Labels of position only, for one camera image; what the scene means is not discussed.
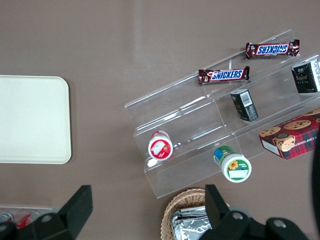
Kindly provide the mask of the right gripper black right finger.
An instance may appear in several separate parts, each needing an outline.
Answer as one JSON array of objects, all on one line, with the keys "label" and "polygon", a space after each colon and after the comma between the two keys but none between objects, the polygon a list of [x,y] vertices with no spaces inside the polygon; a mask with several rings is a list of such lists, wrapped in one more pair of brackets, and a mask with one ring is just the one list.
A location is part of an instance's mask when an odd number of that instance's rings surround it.
[{"label": "right gripper black right finger", "polygon": [[307,240],[292,221],[269,218],[261,224],[242,211],[230,210],[214,184],[205,186],[205,210],[211,229],[201,240]]}]

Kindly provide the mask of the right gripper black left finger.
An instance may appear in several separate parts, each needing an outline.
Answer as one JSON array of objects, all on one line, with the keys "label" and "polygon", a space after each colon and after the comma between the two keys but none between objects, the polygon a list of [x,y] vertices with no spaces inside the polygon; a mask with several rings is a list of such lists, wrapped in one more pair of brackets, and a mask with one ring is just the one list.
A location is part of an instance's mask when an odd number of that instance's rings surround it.
[{"label": "right gripper black left finger", "polygon": [[82,185],[61,208],[2,206],[2,240],[75,240],[93,212],[92,187]]}]

